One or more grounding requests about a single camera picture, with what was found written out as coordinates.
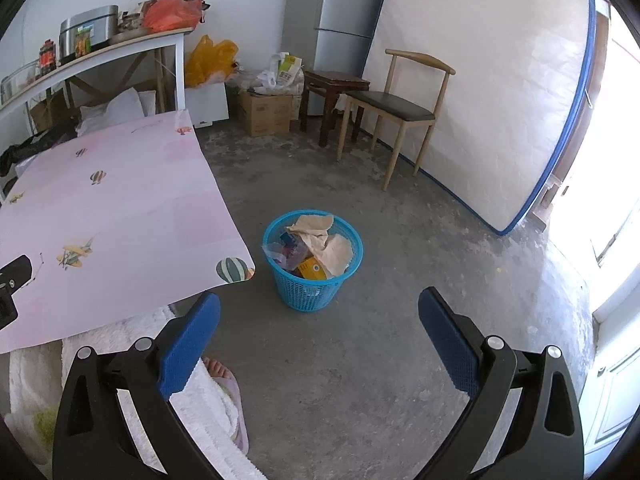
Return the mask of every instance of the white box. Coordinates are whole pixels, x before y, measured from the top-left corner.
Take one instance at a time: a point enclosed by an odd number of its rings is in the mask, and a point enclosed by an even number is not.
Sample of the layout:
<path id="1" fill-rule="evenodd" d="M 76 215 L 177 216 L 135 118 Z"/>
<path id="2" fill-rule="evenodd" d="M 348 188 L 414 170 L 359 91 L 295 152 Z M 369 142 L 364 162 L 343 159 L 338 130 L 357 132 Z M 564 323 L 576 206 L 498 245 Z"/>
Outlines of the white box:
<path id="1" fill-rule="evenodd" d="M 185 88 L 184 98 L 195 128 L 211 126 L 216 121 L 224 121 L 229 118 L 224 83 Z"/>

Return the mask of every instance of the doorway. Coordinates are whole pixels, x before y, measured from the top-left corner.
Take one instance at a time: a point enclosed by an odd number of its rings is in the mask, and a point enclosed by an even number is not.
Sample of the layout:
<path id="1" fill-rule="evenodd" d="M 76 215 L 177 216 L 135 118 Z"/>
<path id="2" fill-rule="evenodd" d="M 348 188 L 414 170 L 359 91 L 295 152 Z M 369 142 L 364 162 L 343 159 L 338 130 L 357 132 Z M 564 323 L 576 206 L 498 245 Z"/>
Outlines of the doorway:
<path id="1" fill-rule="evenodd" d="M 594 312 L 640 262 L 640 47 L 610 8 L 602 86 L 549 237 L 590 289 Z"/>

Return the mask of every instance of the red plastic bag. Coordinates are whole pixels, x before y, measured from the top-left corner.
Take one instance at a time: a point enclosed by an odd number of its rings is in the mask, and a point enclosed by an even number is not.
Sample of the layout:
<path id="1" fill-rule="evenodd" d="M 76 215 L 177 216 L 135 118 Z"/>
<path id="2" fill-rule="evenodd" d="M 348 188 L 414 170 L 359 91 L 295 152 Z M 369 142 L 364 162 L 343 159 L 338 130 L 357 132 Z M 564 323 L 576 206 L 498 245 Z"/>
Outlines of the red plastic bag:
<path id="1" fill-rule="evenodd" d="M 202 17 L 202 0 L 158 0 L 145 13 L 142 26 L 154 32 L 195 28 Z"/>

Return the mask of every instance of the yellow plastic bag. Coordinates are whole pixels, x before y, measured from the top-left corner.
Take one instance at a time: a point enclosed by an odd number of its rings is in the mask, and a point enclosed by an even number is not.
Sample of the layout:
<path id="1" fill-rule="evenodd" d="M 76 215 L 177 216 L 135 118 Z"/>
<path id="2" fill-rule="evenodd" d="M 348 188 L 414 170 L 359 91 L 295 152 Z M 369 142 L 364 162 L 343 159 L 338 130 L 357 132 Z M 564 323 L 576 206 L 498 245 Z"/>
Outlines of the yellow plastic bag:
<path id="1" fill-rule="evenodd" d="M 230 40 L 214 44 L 205 34 L 191 52 L 184 67 L 184 85 L 194 88 L 206 83 L 215 76 L 218 82 L 223 82 L 232 72 L 233 63 L 238 46 Z"/>

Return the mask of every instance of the refrigerator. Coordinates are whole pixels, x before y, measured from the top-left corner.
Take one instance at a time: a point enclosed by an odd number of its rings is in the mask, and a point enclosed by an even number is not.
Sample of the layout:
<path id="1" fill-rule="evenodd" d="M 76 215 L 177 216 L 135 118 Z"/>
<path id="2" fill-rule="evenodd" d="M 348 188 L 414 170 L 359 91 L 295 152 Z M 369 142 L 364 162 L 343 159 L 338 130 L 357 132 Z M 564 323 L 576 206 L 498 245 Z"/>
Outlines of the refrigerator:
<path id="1" fill-rule="evenodd" d="M 287 0 L 282 51 L 312 70 L 362 76 L 382 0 Z M 322 115 L 324 99 L 309 98 L 309 114 Z"/>

